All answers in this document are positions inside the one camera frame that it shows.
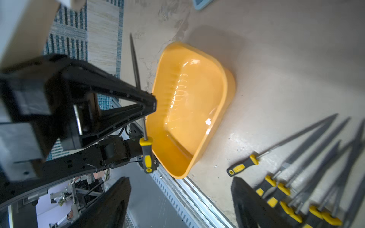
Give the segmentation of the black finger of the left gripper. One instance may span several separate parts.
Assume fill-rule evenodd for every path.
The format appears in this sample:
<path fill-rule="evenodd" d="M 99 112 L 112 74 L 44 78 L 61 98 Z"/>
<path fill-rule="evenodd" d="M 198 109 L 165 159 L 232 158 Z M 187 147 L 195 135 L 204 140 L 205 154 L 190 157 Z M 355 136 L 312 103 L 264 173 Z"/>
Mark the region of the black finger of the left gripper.
<path fill-rule="evenodd" d="M 61 71 L 65 114 L 61 141 L 95 143 L 126 124 L 156 111 L 157 99 L 94 65 L 72 61 Z M 102 110 L 98 96 L 125 100 L 127 106 Z"/>

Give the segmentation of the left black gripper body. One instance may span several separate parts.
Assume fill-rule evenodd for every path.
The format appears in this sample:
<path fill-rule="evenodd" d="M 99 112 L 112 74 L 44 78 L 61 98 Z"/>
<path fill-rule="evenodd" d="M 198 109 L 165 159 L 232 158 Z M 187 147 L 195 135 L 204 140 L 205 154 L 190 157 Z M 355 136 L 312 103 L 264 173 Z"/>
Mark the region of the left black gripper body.
<path fill-rule="evenodd" d="M 56 140 L 84 148 L 68 86 L 70 68 L 84 64 L 51 54 L 1 69 L 1 169 L 9 182 L 41 177 Z"/>

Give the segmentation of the file tool horizontal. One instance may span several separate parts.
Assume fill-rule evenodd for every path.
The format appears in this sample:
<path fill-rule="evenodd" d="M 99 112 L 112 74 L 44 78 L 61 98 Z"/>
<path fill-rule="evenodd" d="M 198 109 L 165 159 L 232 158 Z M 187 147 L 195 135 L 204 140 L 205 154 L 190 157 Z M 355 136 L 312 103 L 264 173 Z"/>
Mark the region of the file tool horizontal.
<path fill-rule="evenodd" d="M 135 50 L 135 46 L 134 46 L 133 36 L 131 33 L 129 34 L 129 39 L 130 39 L 130 49 L 131 49 L 131 57 L 132 57 L 132 64 L 133 64 L 136 88 L 138 90 L 141 90 L 136 50 Z M 152 137 L 149 137 L 147 135 L 145 117 L 142 118 L 142 121 L 143 121 L 143 125 L 142 125 L 143 126 L 143 137 L 139 140 L 139 143 L 142 147 L 142 152 L 143 152 L 143 169 L 144 169 L 145 173 L 151 174 L 156 170 L 155 166 L 157 164 L 157 160 L 152 151 L 153 139 L 152 139 Z"/>

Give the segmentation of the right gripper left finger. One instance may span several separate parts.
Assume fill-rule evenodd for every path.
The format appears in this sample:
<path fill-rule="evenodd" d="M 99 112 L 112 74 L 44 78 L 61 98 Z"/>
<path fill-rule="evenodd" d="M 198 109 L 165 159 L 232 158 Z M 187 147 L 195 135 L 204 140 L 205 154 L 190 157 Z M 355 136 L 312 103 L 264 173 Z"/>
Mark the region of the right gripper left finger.
<path fill-rule="evenodd" d="M 127 177 L 119 178 L 105 193 L 91 201 L 70 228 L 121 228 L 131 194 Z"/>

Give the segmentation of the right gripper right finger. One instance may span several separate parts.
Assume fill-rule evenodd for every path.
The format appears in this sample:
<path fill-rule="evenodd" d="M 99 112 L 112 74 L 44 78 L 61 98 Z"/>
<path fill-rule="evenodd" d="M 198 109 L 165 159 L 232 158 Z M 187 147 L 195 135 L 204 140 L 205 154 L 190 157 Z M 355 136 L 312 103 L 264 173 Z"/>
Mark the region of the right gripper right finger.
<path fill-rule="evenodd" d="M 233 177 L 231 193 L 239 228 L 290 228 L 242 178 Z"/>

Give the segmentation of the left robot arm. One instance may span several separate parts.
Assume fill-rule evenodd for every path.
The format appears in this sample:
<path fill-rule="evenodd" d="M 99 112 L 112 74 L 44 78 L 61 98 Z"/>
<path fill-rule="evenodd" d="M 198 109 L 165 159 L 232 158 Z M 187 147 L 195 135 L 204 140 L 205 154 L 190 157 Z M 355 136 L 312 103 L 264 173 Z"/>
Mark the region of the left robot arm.
<path fill-rule="evenodd" d="M 96 66 L 41 56 L 1 70 L 1 208 L 142 154 L 114 136 L 157 100 Z"/>

